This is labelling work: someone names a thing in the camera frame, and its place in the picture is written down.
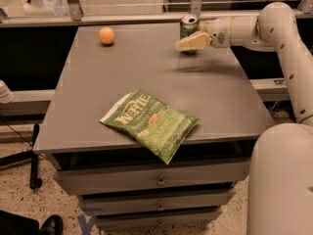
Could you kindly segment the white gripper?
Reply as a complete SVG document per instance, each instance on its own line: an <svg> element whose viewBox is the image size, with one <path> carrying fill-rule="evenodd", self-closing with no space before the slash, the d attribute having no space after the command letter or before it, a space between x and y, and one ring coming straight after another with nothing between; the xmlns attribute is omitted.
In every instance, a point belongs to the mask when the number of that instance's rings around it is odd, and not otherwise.
<svg viewBox="0 0 313 235"><path fill-rule="evenodd" d="M194 51L207 47L231 46L231 17L218 18L213 21L200 22L199 30L175 43L177 51Z"/></svg>

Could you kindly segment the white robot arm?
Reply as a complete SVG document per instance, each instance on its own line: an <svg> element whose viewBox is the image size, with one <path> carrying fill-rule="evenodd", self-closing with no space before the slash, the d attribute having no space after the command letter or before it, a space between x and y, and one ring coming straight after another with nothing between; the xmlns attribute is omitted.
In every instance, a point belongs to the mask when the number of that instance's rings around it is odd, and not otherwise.
<svg viewBox="0 0 313 235"><path fill-rule="evenodd" d="M250 159L246 235L313 235L313 55L283 2L255 16L200 23L179 51L241 46L277 54L291 109L257 139Z"/></svg>

